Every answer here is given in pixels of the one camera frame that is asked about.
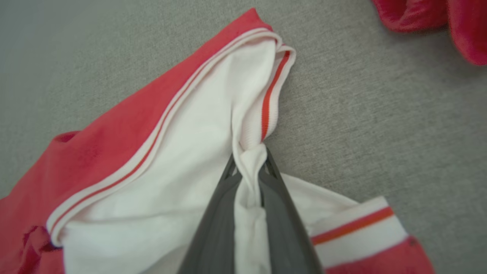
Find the red stripe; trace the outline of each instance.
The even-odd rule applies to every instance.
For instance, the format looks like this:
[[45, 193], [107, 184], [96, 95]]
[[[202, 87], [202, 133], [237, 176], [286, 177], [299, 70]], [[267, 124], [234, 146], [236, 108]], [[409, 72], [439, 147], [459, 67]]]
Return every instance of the red stripe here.
[[389, 218], [394, 215], [393, 210], [390, 207], [383, 208], [377, 212], [374, 212], [370, 215], [364, 216], [360, 219], [357, 219], [351, 223], [342, 225], [338, 228], [325, 232], [323, 234], [314, 236], [311, 238], [313, 245], [321, 244], [324, 242], [328, 242], [334, 240], [336, 238], [340, 238], [344, 235], [349, 233], [355, 232], [359, 229], [362, 229], [366, 226], [372, 225], [379, 221], [382, 221], [386, 218]]
[[262, 104], [262, 137], [261, 141], [264, 141], [265, 136], [267, 135], [267, 130], [269, 129], [269, 101], [271, 99], [271, 94], [272, 90], [274, 89], [274, 86], [276, 85], [277, 80], [281, 76], [282, 69], [284, 65], [287, 63], [289, 60], [290, 52], [286, 51], [284, 53], [284, 57], [282, 58], [281, 63], [277, 67], [276, 75], [274, 76], [274, 79], [272, 79], [271, 85], [267, 89], [264, 97], [264, 102]]

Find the red fabric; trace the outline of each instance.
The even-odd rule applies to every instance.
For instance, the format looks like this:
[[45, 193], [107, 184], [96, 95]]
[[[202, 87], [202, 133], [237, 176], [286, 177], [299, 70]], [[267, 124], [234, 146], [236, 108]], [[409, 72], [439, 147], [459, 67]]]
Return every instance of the red fabric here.
[[326, 269], [326, 274], [434, 274], [414, 237], [371, 257]]
[[450, 23], [460, 53], [472, 64], [487, 64], [487, 1], [373, 0], [379, 17], [392, 31], [412, 32]]
[[124, 165], [196, 69], [236, 37], [256, 28], [272, 30], [251, 9], [84, 130], [55, 137], [10, 195], [0, 200], [0, 273], [62, 273], [62, 250], [51, 245], [45, 229], [50, 213]]

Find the white fabric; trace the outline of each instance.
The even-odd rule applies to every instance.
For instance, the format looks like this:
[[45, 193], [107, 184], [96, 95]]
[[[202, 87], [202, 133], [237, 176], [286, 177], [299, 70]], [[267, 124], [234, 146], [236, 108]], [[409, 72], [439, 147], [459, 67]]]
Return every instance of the white fabric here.
[[[83, 209], [67, 215], [62, 230], [54, 228], [61, 230], [66, 273], [175, 273], [231, 153], [243, 175], [234, 204], [236, 273], [271, 273], [257, 181], [267, 156], [261, 143], [262, 104], [278, 77], [270, 96], [268, 136], [295, 56], [273, 33], [243, 36], [245, 43], [219, 53], [220, 60], [205, 68], [189, 94], [174, 105], [143, 173], [91, 204], [84, 202]], [[291, 55], [276, 75], [285, 51]], [[300, 179], [283, 179], [310, 234], [324, 219], [357, 206]]]
[[[245, 43], [265, 37], [275, 39], [277, 49], [284, 50], [286, 48], [285, 46], [282, 46], [282, 40], [278, 35], [270, 32], [266, 28], [257, 28], [236, 37], [232, 42], [224, 46], [215, 55], [206, 60], [198, 69], [196, 69], [196, 71], [194, 71], [194, 73], [188, 78], [186, 83], [175, 94], [159, 118], [159, 121], [152, 133], [129, 161], [127, 161], [117, 171], [105, 179], [77, 192], [63, 201], [61, 205], [59, 205], [49, 215], [46, 225], [49, 233], [51, 234], [53, 244], [58, 247], [62, 246], [59, 239], [59, 234], [61, 229], [71, 218], [73, 218], [87, 206], [132, 183], [148, 168], [152, 160], [155, 158], [155, 155], [158, 152], [158, 147], [162, 143], [163, 137], [166, 135], [166, 131], [168, 130], [168, 125], [171, 124], [172, 118], [178, 112], [179, 107], [191, 94], [191, 91], [195, 90], [197, 85], [208, 76], [216, 64], [225, 58], [228, 53], [241, 47]], [[271, 101], [271, 105], [273, 104], [277, 105], [277, 101]]]
[[384, 197], [374, 198], [367, 202], [361, 203], [360, 205], [351, 207], [341, 214], [331, 216], [326, 220], [320, 220], [313, 226], [313, 230], [310, 231], [310, 235], [318, 235], [328, 232], [387, 207], [389, 207], [389, 204]]
[[396, 216], [315, 246], [324, 268], [370, 257], [404, 241], [408, 234]]

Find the striped sleeve cuff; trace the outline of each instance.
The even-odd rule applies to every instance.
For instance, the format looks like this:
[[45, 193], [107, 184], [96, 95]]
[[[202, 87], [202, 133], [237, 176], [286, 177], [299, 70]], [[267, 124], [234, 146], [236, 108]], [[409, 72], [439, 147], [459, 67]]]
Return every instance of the striped sleeve cuff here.
[[409, 236], [383, 197], [317, 223], [311, 232], [327, 274], [434, 273], [423, 249]]

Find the gray carpet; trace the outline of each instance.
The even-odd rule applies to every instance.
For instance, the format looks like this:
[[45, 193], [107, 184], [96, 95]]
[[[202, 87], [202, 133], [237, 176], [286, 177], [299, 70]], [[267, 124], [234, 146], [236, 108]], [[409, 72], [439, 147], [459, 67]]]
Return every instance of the gray carpet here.
[[96, 117], [256, 6], [298, 57], [266, 142], [283, 172], [385, 195], [439, 274], [487, 273], [487, 68], [369, 0], [0, 3], [0, 196]]

